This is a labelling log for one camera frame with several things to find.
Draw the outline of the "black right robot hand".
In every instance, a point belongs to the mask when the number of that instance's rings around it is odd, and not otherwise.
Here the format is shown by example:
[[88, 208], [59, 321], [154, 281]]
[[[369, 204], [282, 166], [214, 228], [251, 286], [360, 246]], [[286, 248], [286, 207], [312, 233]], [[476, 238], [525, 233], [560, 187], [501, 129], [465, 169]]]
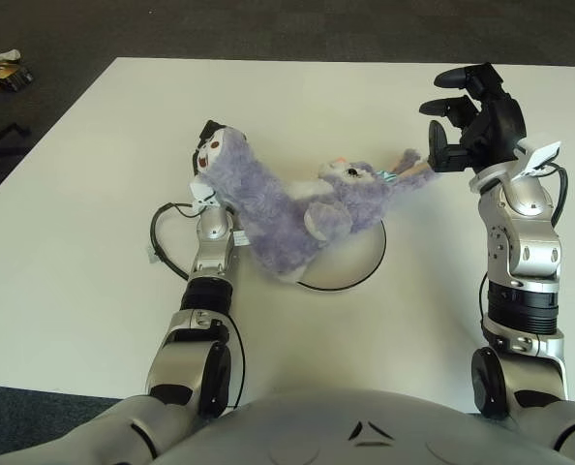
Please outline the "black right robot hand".
[[503, 79], [490, 63], [456, 68], [436, 76], [440, 88], [464, 89], [462, 97], [437, 99], [421, 104], [419, 112], [445, 117], [461, 131], [450, 144], [442, 126], [433, 120], [428, 130], [428, 163], [435, 172], [472, 169], [479, 173], [490, 166], [514, 161], [514, 147], [527, 135], [519, 103], [502, 88]]

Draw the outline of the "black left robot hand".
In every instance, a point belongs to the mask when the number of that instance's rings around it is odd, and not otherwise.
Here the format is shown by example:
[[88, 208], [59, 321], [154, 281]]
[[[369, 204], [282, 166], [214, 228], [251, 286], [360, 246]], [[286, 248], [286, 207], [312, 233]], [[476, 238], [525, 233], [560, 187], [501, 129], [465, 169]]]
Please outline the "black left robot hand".
[[224, 147], [227, 126], [208, 120], [199, 134], [199, 141], [192, 157], [194, 175], [206, 172], [220, 156]]

